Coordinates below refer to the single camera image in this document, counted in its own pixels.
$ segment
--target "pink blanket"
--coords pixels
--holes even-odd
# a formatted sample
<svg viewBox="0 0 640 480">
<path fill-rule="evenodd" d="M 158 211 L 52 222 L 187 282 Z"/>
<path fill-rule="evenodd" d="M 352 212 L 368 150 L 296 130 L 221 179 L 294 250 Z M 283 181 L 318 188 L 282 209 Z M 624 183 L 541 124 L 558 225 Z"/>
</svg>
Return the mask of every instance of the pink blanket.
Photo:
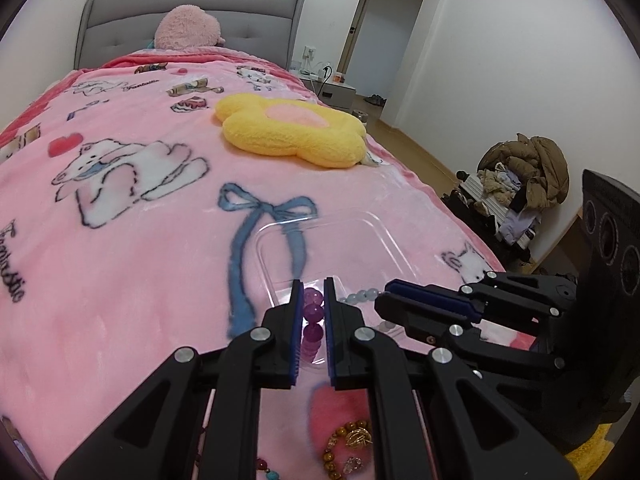
<svg viewBox="0 0 640 480">
<path fill-rule="evenodd" d="M 289 73 L 238 52 L 143 52 L 69 75 L 0 136 L 0 415 L 50 478 L 174 349 L 228 342 L 232 241 L 250 212 L 221 208 L 225 185 L 274 206 L 304 197 L 319 219 L 374 215 L 419 283 L 458 288 L 501 269 L 433 190 L 372 139 L 386 161 L 377 168 L 322 170 L 236 150 L 211 119 L 217 100 L 235 92 L 316 100 Z M 273 221 L 263 215 L 246 246 Z M 307 265 L 327 276 L 345 262 L 345 293 L 382 288 L 369 277 L 369 240 L 362 234 L 345 253 L 350 236 L 338 226 L 334 239 L 309 238 Z M 284 237 L 277 250 L 290 257 Z M 243 256 L 259 323 L 270 301 L 255 251 Z M 516 339 L 485 328 L 497 342 Z M 310 438 L 309 421 L 314 392 L 327 383 L 326 372 L 303 369 L 290 392 L 262 396 L 258 451 L 284 480 L 326 478 L 314 444 L 324 436 Z M 372 467 L 363 475 L 373 478 Z"/>
</svg>

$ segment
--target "baseboard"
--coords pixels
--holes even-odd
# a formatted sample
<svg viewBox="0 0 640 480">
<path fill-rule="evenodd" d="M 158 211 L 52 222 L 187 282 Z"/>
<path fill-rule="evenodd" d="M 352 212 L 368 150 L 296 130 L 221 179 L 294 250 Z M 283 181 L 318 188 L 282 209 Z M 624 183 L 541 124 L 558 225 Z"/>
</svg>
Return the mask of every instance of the baseboard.
<svg viewBox="0 0 640 480">
<path fill-rule="evenodd" d="M 436 168 L 438 168 L 438 170 L 440 170 L 441 173 L 443 173 L 449 180 L 451 180 L 454 184 L 458 181 L 458 178 L 456 177 L 456 174 L 453 173 L 453 171 L 451 171 L 449 168 L 447 168 L 444 164 L 442 164 L 436 157 L 434 157 L 433 155 L 431 155 L 430 152 L 428 152 L 427 150 L 425 150 L 420 144 L 418 144 L 417 142 L 415 142 L 415 140 L 413 140 L 411 137 L 409 137 L 406 133 L 404 133 L 402 130 L 399 130 L 398 128 L 394 128 L 393 126 L 389 126 L 388 124 L 385 123 L 385 121 L 383 121 L 382 119 L 379 119 L 379 121 L 384 124 L 385 128 L 387 130 L 389 130 L 390 132 L 395 133 L 396 135 L 402 135 L 403 137 L 405 137 L 411 144 L 413 144 L 415 146 L 416 150 L 419 150 L 420 152 L 423 152 L 425 157 L 429 159 L 429 162 L 431 164 L 433 164 Z"/>
</svg>

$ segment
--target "clear plastic tray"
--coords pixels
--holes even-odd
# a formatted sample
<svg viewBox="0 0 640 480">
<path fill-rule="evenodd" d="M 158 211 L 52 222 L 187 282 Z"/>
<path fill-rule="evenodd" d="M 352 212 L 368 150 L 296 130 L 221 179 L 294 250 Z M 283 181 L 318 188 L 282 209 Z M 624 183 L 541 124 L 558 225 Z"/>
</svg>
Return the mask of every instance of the clear plastic tray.
<svg viewBox="0 0 640 480">
<path fill-rule="evenodd" d="M 338 299 L 361 290 L 385 285 L 396 278 L 415 282 L 411 265 L 398 248 L 380 219 L 370 212 L 342 210 L 320 218 L 296 220 L 306 242 L 306 265 L 302 282 L 324 292 L 324 279 L 333 277 Z M 255 236 L 255 251 L 260 265 L 261 280 L 271 306 L 289 301 L 292 270 L 283 224 L 276 222 L 260 229 Z M 365 323 L 393 338 L 404 331 L 383 321 L 374 310 L 373 301 L 359 302 Z M 301 366 L 321 368 L 326 360 L 324 339 L 311 362 L 301 359 Z"/>
</svg>

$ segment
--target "wooden floor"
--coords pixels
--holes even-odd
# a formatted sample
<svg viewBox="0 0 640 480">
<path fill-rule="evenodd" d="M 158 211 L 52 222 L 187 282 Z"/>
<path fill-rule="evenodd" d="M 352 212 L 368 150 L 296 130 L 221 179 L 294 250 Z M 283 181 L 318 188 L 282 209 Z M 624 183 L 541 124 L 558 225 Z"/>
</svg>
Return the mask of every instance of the wooden floor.
<svg viewBox="0 0 640 480">
<path fill-rule="evenodd" d="M 353 108 L 369 114 L 367 132 L 376 142 L 382 144 L 395 158 L 413 171 L 421 181 L 433 187 L 441 196 L 457 186 L 458 181 L 438 167 L 437 161 L 416 142 L 399 130 L 389 128 L 380 121 L 382 108 L 370 105 L 362 96 L 356 96 Z"/>
</svg>

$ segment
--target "upholstered headboard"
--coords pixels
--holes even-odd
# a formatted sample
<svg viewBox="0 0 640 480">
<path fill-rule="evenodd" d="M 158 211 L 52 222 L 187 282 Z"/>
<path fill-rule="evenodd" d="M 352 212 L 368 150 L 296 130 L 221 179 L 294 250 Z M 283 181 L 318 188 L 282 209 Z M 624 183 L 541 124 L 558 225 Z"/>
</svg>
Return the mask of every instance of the upholstered headboard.
<svg viewBox="0 0 640 480">
<path fill-rule="evenodd" d="M 215 16 L 225 46 L 289 68 L 304 0 L 87 0 L 74 67 L 96 68 L 146 48 L 162 18 L 191 4 Z"/>
</svg>

